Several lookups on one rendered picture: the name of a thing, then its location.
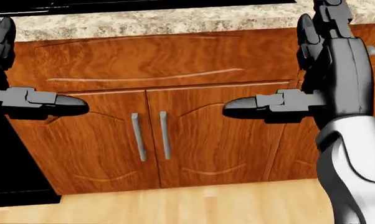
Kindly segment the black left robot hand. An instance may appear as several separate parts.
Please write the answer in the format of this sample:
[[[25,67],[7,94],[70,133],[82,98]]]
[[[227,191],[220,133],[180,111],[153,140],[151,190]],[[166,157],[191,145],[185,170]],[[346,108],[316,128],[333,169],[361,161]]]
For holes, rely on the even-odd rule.
[[[11,119],[45,120],[49,116],[78,116],[89,112],[84,100],[33,87],[10,87],[5,71],[15,58],[16,26],[11,18],[0,20],[0,114]]]

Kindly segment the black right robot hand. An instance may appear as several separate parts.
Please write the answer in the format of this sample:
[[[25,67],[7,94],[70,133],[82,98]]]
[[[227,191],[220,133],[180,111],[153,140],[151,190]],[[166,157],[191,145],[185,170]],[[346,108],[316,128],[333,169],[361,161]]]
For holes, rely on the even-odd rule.
[[[350,115],[374,114],[374,77],[368,50],[349,27],[345,0],[313,0],[314,16],[297,24],[297,61],[305,71],[299,89],[232,100],[222,114],[268,124],[300,123],[313,117],[319,128]]]

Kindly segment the black kitchen appliance front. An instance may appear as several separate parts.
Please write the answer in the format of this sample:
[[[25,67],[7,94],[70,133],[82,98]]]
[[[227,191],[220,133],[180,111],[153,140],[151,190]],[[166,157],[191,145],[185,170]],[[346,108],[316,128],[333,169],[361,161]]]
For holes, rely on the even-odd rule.
[[[0,115],[0,207],[60,203],[25,145]]]

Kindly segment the wooden cabinet door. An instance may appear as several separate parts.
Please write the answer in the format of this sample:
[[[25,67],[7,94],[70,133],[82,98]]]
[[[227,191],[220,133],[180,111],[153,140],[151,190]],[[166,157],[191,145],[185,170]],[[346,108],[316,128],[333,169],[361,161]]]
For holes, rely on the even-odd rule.
[[[145,91],[81,93],[90,111],[11,125],[59,195],[159,188]],[[139,114],[141,162],[131,115]]]
[[[164,188],[260,182],[271,168],[284,126],[222,115],[230,100],[271,95],[288,82],[146,92]],[[159,112],[167,112],[171,159],[164,157]]]

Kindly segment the wooden neighbouring cabinet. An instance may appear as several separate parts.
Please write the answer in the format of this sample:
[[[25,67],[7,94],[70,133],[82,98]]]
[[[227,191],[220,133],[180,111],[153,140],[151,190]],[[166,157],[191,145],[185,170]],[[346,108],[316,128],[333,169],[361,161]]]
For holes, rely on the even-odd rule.
[[[375,47],[375,24],[351,26],[355,36],[364,40],[366,45]],[[370,56],[375,81],[375,55]],[[299,124],[286,124],[272,162],[263,180],[297,180],[316,178],[316,162],[319,152],[315,138],[318,128],[311,118],[305,118]]]

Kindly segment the wooden cabinet drawer front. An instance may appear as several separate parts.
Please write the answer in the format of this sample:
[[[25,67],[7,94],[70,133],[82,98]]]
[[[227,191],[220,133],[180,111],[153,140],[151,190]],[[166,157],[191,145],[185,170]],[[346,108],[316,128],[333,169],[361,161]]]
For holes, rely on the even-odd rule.
[[[12,86],[96,91],[292,80],[296,30],[18,42]]]

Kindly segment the black cooktop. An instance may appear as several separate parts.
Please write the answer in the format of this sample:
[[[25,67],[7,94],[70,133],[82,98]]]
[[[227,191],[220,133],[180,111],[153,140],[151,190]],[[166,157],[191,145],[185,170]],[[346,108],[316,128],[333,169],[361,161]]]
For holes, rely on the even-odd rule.
[[[0,16],[46,16],[287,3],[296,3],[296,0],[0,0]]]

